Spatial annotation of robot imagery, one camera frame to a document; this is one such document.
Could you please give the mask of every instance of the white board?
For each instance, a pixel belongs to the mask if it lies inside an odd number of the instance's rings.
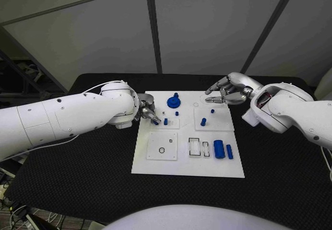
[[[176,109],[168,108],[166,104],[166,101],[168,97],[173,96],[174,92],[147,91],[145,93],[151,94],[154,97],[156,115],[161,119],[161,123],[154,125],[150,123],[148,119],[141,119],[140,121],[131,173],[244,178],[228,106],[225,104],[206,103],[203,101],[209,96],[219,96],[219,93],[212,92],[212,94],[206,96],[203,92],[199,91],[177,91],[181,103]],[[209,116],[210,109],[215,110],[215,113]],[[202,131],[194,130],[194,111],[196,116],[206,116],[206,127]],[[220,123],[218,126],[209,125],[210,122],[215,122],[213,119],[216,115],[223,116],[225,122],[229,124],[228,126],[223,126]],[[173,129],[164,125],[164,118],[167,118],[168,121],[173,121],[170,122]],[[156,138],[158,141],[153,146],[153,149],[163,148],[163,146],[171,148],[170,144],[173,143],[168,143],[168,135],[174,133],[177,134],[177,152],[173,155],[167,154],[164,160],[157,156],[154,156],[157,159],[148,159],[150,155],[147,155],[147,153],[150,153],[148,142],[151,132],[154,134],[158,133],[158,137]],[[189,138],[199,138],[202,154],[197,157],[189,157]],[[226,144],[231,145],[232,160],[228,159],[228,156],[223,159],[215,158],[215,140],[223,141],[225,155]],[[209,157],[203,156],[203,142],[207,142]]]

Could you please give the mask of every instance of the robotic hand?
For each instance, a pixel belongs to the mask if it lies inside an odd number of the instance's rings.
[[[0,109],[0,159],[50,141],[75,137],[105,124],[127,128],[140,117],[160,122],[153,96],[135,93],[124,81],[108,82],[99,94],[85,91]]]
[[[310,142],[332,149],[332,101],[313,101],[311,96],[287,83],[262,86],[246,75],[232,72],[206,90],[219,91],[207,103],[241,104],[251,99],[242,119],[251,126],[259,123],[275,133],[296,126]]]

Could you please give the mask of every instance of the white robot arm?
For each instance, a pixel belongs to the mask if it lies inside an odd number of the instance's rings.
[[[275,133],[296,126],[310,142],[332,149],[332,101],[313,101],[311,96],[287,83],[262,86],[236,72],[223,77],[205,94],[216,90],[220,96],[206,98],[209,103],[241,104],[251,99],[242,115],[251,126],[261,123]]]
[[[137,94],[124,81],[105,84],[101,95],[85,92],[0,109],[0,159],[105,124],[127,128],[140,117],[160,122],[153,96]]]

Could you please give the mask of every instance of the black table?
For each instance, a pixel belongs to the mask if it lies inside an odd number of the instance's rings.
[[[222,76],[83,74],[69,94],[124,80],[137,93],[203,91]],[[261,84],[304,81],[252,77]],[[82,134],[70,143],[36,150],[5,195],[23,204],[83,219],[114,221],[148,207],[199,204],[262,217],[293,229],[330,229],[332,183],[319,146],[291,127],[284,134],[241,119],[248,109],[229,106],[245,179],[131,174],[138,123]]]

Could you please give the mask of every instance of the white platform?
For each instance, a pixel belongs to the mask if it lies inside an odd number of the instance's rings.
[[[206,97],[219,96],[219,93],[212,92],[210,95],[205,95],[197,91],[176,92],[181,101],[176,109],[168,108],[166,104],[168,97],[174,94],[173,91],[145,92],[154,97],[156,114],[161,123],[154,125],[148,119],[140,121],[131,173],[244,178],[228,106],[205,102]],[[205,126],[200,126],[200,116],[206,118]],[[164,126],[164,118],[168,119],[167,126]],[[153,139],[153,147],[150,146],[150,133],[158,135]],[[168,135],[173,134],[177,136],[177,153],[167,150],[167,148],[171,150],[174,148],[171,145],[174,139],[168,142]],[[189,157],[189,138],[199,138],[200,157]],[[215,158],[213,140],[218,139],[223,141],[225,155],[226,144],[232,147],[232,160],[228,159],[228,156],[223,159]],[[203,156],[202,142],[209,144],[209,157]],[[158,148],[164,148],[164,153],[158,152]]]

